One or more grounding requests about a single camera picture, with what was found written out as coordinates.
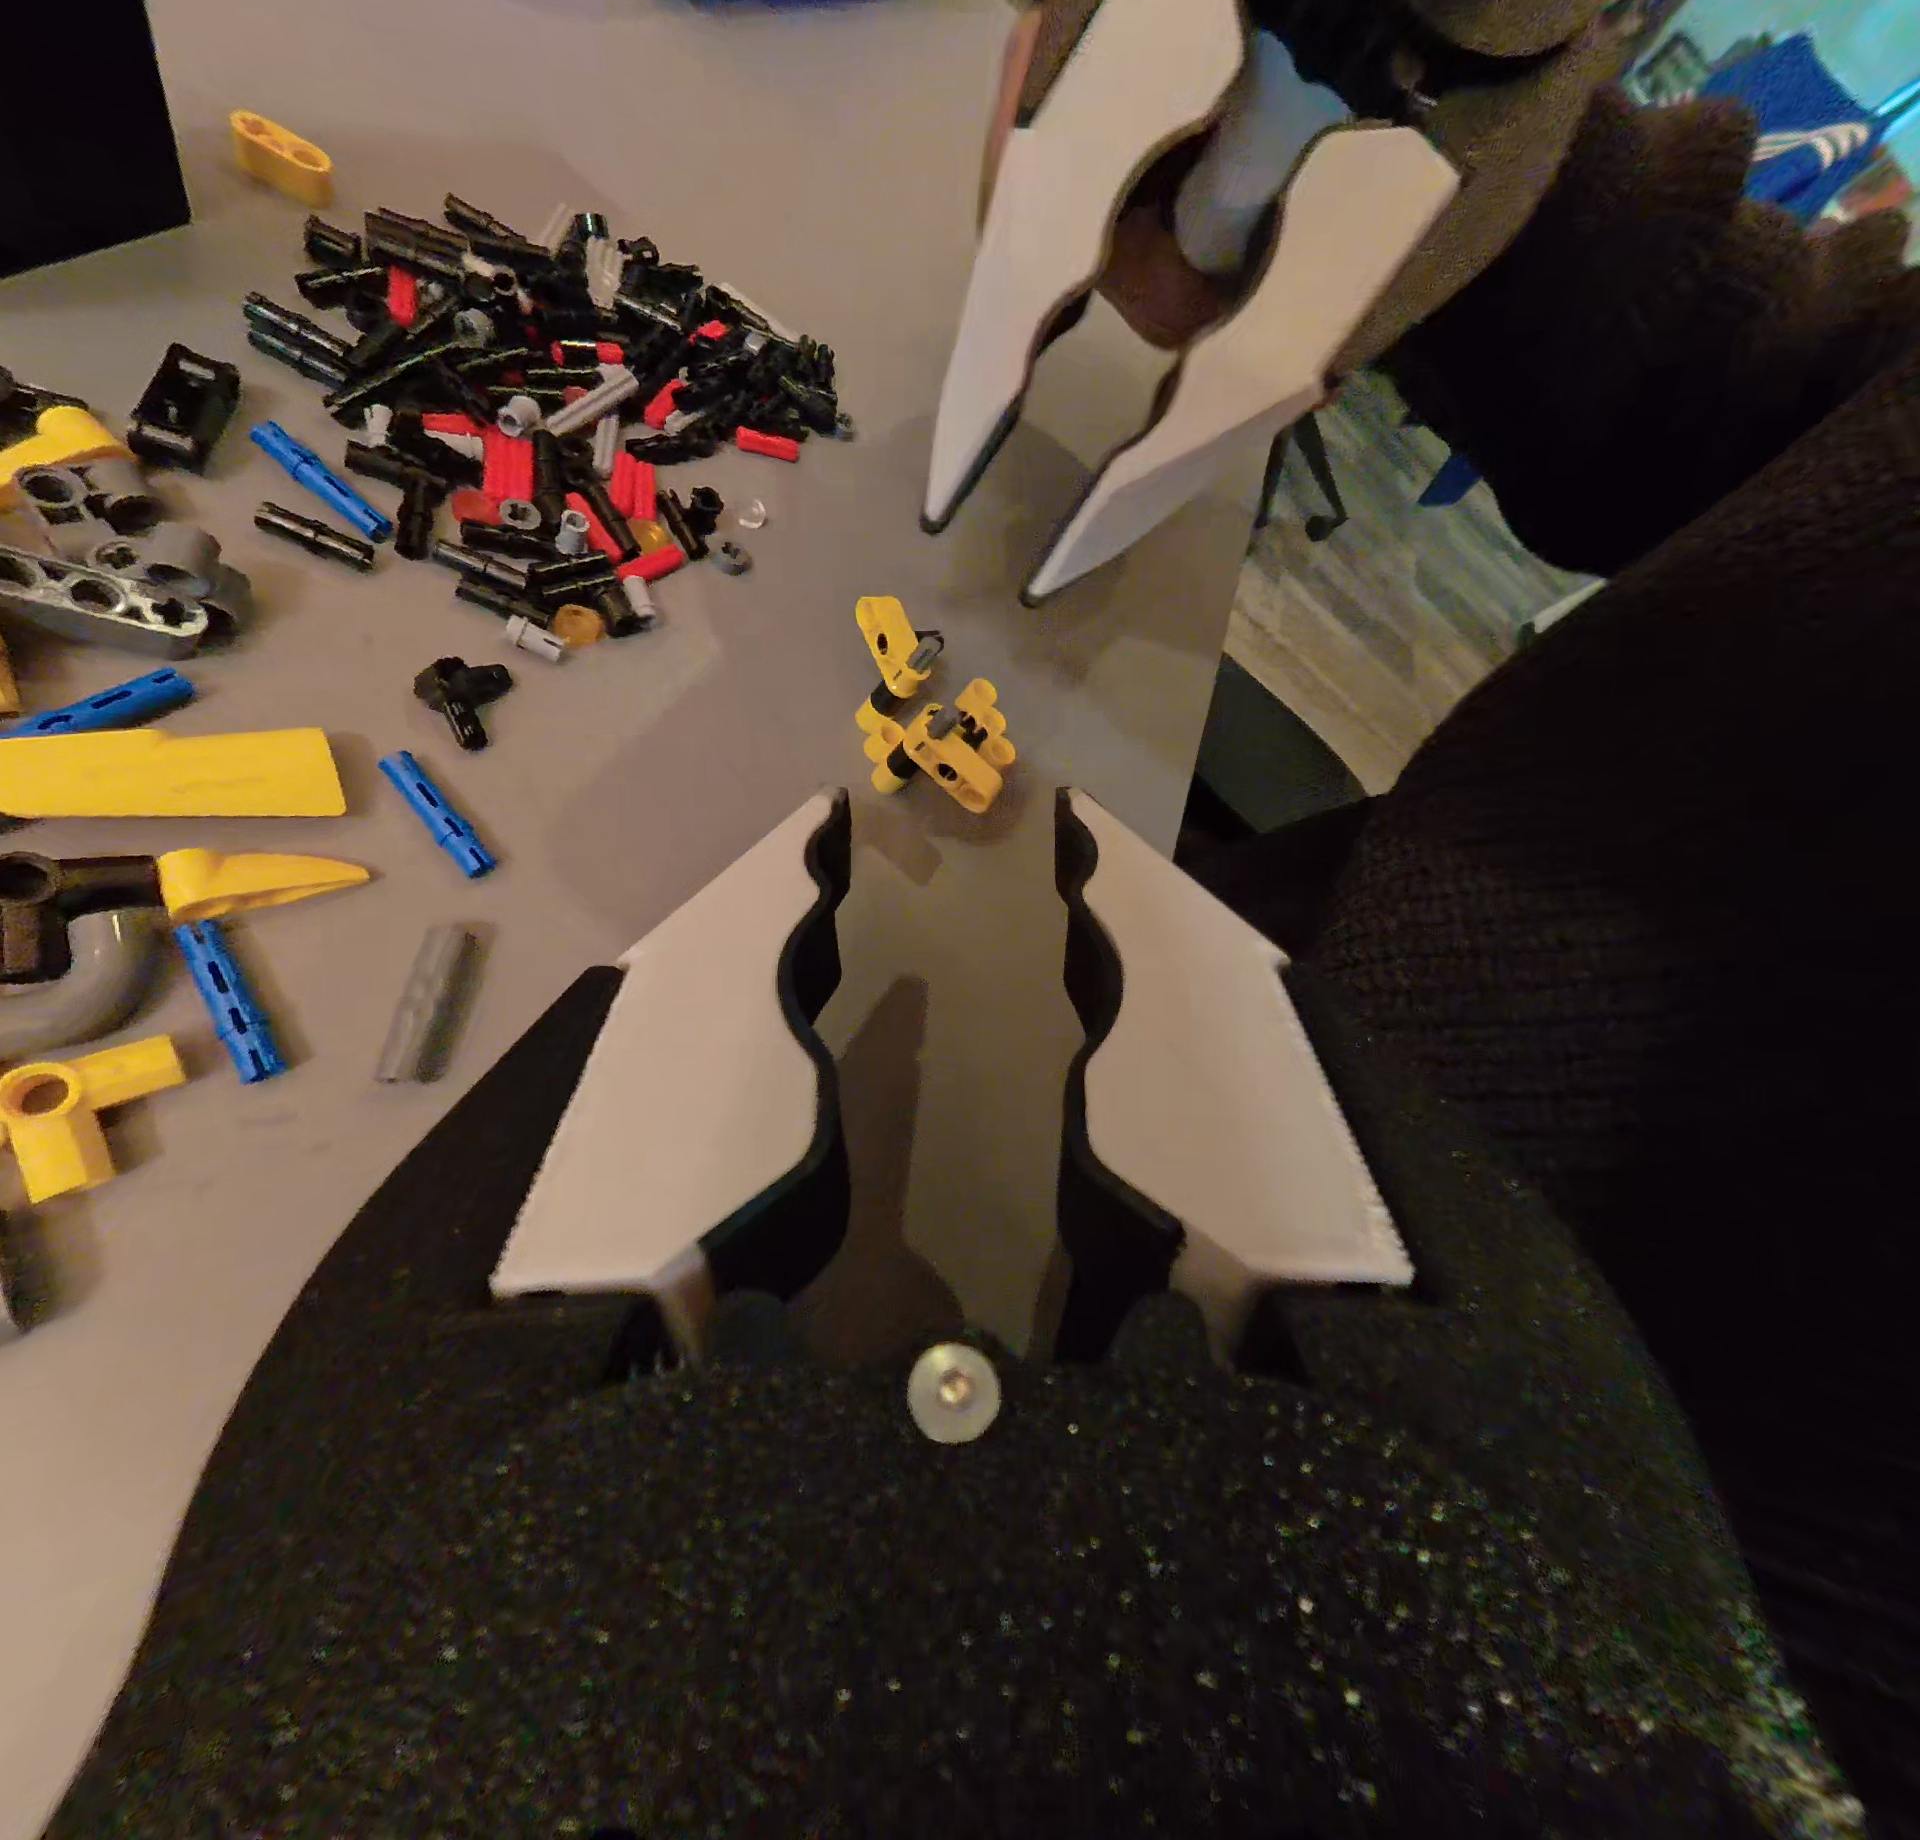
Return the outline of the dark grey tube connector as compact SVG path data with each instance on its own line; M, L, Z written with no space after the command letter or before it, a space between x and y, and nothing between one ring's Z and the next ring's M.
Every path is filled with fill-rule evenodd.
M494 928L482 921L435 924L423 934L378 1049L373 1084L424 1087L451 1073L490 947Z

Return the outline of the black connector pin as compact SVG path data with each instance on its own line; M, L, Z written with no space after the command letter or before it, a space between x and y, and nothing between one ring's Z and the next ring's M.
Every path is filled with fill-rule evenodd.
M322 556L356 574L376 569L376 546L363 536L341 532L322 521L281 508L275 502L259 502L254 509L254 526L308 556Z

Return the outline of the black perforated box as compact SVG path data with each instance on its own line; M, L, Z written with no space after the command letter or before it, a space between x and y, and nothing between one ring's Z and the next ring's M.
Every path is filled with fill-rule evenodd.
M190 218L146 0L3 0L3 274Z

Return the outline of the person's right forearm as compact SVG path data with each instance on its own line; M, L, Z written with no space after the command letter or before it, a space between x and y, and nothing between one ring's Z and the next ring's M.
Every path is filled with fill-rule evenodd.
M1517 238L1383 354L1540 561L1611 577L1751 485L1762 523L1916 512L1908 214L1803 224L1745 193L1723 101L1589 107Z

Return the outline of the yellow two-hole beam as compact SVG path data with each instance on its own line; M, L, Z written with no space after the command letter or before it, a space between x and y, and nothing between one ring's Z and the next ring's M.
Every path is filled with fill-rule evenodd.
M335 204L335 165L317 144L245 107L228 116L228 132L231 161L245 177L308 209Z

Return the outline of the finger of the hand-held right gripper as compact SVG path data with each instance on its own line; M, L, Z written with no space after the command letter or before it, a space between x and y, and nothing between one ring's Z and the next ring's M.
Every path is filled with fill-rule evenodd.
M1244 46L1241 0L1044 0L933 421L925 532L986 476L1049 333L1100 278L1118 208L1213 123Z
M1023 604L1044 604L1120 556L1306 413L1335 351L1456 191L1454 165L1411 127L1322 132L1285 187L1245 300L1187 342L1149 425L1100 466Z

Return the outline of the blue connector pin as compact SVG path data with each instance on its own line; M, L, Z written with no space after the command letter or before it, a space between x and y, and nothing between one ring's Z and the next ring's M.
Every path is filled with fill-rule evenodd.
M376 770L463 878L480 881L498 869L498 855L412 752L386 755Z
M391 515L371 505L371 502L338 476L315 449L300 438L290 435L278 421L266 419L254 425L248 440L259 447L290 479L323 504L346 526L373 544L393 539L396 523Z

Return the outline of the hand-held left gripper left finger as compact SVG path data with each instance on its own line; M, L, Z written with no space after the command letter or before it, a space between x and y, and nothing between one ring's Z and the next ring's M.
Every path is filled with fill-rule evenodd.
M650 1307L680 1358L729 1298L802 1298L850 1219L839 1063L850 801L821 788L616 961L490 1273L500 1305Z

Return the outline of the pile of yellow grey building pieces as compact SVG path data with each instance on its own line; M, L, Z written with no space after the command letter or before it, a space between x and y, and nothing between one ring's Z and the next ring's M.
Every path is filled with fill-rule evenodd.
M4 631L144 654L148 670L24 712L4 663L4 832L38 822L303 822L346 817L319 728L180 733L188 663L235 639L250 581L169 516L124 433L4 372ZM38 852L4 844L4 1166L28 1206L118 1175L108 1121L186 1081L172 1037L121 1040L179 947L245 1084L286 1069L226 924L363 888L359 864L167 844Z

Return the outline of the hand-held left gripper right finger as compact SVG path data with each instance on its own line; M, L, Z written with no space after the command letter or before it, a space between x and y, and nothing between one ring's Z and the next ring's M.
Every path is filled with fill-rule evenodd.
M1415 1266L1301 1010L1289 956L1087 791L1054 800L1066 1080L1054 1353L1103 1358L1177 1293L1213 1351L1255 1351L1271 1298L1403 1295Z

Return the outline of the black block connector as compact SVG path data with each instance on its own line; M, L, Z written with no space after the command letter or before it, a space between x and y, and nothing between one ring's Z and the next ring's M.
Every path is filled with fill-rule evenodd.
M202 476L241 398L235 364L173 341L128 415L124 443L137 460Z

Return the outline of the black T-shaped connector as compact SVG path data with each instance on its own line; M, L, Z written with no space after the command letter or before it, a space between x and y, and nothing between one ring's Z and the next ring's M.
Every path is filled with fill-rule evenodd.
M456 655L441 655L414 677L415 698L444 717L454 743L470 755L490 745L484 713L513 690L509 666L470 663Z

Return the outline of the pile of black red pins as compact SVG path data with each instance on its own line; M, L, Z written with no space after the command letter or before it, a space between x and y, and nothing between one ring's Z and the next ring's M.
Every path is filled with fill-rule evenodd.
M434 218L308 217L290 300L239 300L248 344L315 387L315 449L396 523L373 544L548 660L661 624L656 585L750 555L711 482L724 454L798 462L850 441L828 341L727 278L562 208L540 232L461 195Z

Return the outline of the person's right hand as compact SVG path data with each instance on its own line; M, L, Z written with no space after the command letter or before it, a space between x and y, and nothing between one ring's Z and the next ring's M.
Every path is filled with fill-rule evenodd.
M1098 292L1144 342L1177 350L1232 311L1241 274L1193 268L1177 244L1171 208L1138 197L1116 217Z

